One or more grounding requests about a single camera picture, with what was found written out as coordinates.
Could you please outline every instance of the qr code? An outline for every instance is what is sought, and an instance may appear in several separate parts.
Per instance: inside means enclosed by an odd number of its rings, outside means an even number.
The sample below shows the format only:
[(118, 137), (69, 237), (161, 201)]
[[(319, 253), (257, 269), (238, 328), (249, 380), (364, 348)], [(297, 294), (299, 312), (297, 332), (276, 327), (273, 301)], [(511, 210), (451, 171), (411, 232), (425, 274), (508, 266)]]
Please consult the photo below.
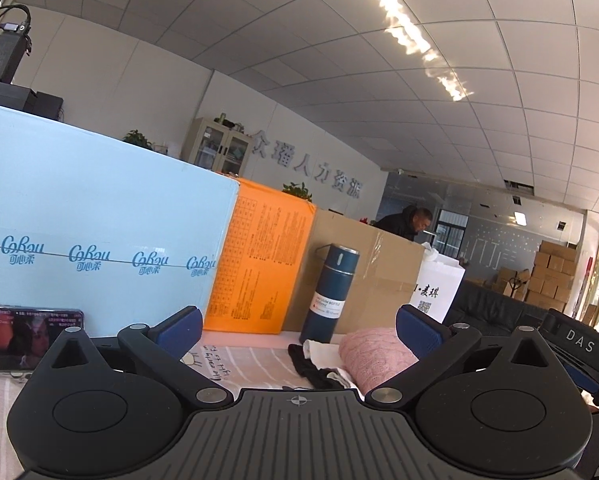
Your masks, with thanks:
[(431, 309), (431, 304), (428, 301), (420, 301), (420, 304), (417, 306), (417, 308), (424, 314), (428, 314), (428, 311)]

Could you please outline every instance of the ceiling vent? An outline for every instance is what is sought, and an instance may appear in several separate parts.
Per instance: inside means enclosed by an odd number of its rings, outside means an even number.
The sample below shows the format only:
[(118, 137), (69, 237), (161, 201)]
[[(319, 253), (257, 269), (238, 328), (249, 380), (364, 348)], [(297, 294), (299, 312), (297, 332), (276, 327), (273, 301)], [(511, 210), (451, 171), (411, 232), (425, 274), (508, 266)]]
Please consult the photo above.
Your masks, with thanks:
[(519, 191), (520, 193), (535, 196), (535, 188), (533, 186), (528, 186), (521, 182), (513, 182), (512, 180), (504, 180), (504, 184), (506, 184), (506, 189), (511, 191)]

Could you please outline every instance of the phone screen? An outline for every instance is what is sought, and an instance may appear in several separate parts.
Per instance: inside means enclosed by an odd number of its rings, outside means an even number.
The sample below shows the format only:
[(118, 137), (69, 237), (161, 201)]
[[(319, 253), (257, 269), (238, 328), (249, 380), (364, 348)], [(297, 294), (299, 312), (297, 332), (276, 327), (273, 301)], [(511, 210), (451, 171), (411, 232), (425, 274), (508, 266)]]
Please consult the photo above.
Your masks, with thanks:
[(34, 370), (69, 326), (84, 327), (84, 313), (0, 306), (0, 370)]

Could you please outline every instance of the pink knitted fabric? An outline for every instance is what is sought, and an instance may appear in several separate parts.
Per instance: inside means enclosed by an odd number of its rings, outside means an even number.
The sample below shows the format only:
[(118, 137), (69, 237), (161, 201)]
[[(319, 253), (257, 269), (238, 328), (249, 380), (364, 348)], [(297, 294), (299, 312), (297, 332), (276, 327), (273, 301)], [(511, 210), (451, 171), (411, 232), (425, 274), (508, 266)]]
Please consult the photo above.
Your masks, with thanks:
[(394, 328), (368, 328), (346, 334), (339, 353), (346, 371), (364, 395), (417, 362), (417, 357), (397, 338)]

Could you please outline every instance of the bottle label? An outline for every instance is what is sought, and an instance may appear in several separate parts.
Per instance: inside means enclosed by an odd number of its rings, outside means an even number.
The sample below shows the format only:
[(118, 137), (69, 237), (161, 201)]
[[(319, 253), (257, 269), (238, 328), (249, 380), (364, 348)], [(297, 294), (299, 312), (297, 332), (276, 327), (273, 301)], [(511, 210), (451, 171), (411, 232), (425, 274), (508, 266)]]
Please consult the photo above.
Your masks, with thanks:
[(320, 316), (328, 317), (329, 319), (337, 319), (342, 315), (343, 304), (342, 300), (331, 300), (317, 292), (313, 296), (313, 301), (310, 304), (310, 310)]

